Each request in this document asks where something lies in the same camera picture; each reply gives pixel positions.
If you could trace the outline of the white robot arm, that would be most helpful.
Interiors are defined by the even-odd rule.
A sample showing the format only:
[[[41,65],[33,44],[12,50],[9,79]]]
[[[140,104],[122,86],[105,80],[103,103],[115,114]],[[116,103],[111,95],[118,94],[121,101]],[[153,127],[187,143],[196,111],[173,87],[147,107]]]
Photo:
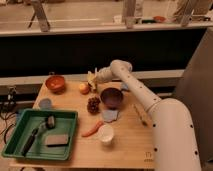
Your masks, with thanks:
[[[127,61],[113,60],[108,67],[95,72],[96,83],[114,78],[124,82],[153,125],[155,171],[202,171],[194,124],[189,109],[174,98],[162,99],[131,73]]]

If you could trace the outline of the blue cloth behind arm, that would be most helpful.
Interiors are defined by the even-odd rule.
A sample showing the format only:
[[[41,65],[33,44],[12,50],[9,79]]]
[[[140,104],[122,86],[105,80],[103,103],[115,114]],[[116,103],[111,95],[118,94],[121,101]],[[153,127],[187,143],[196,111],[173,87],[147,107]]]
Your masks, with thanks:
[[[121,83],[121,91],[129,91],[129,88],[125,83]]]

